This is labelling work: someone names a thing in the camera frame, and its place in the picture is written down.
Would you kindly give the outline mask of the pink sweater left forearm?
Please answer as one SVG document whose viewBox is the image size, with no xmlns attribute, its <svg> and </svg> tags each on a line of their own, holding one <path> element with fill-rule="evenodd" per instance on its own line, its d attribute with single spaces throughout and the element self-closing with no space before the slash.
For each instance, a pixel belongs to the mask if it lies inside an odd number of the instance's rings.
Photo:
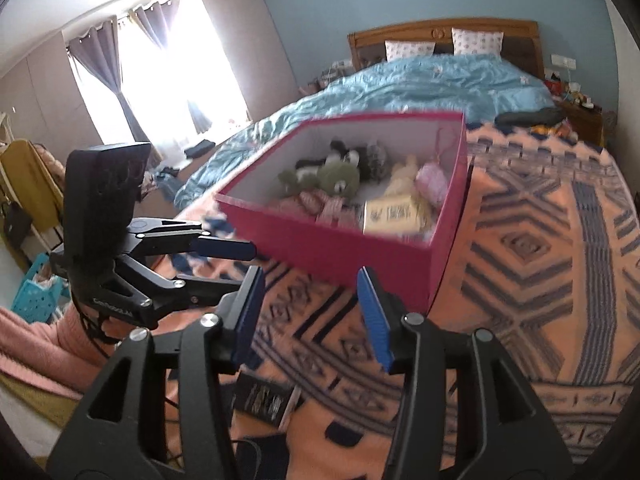
<svg viewBox="0 0 640 480">
<path fill-rule="evenodd" d="M 75 308 L 52 323 L 27 323 L 1 310 L 1 374 L 37 389 L 78 400 L 115 348 L 92 341 Z"/>
</svg>

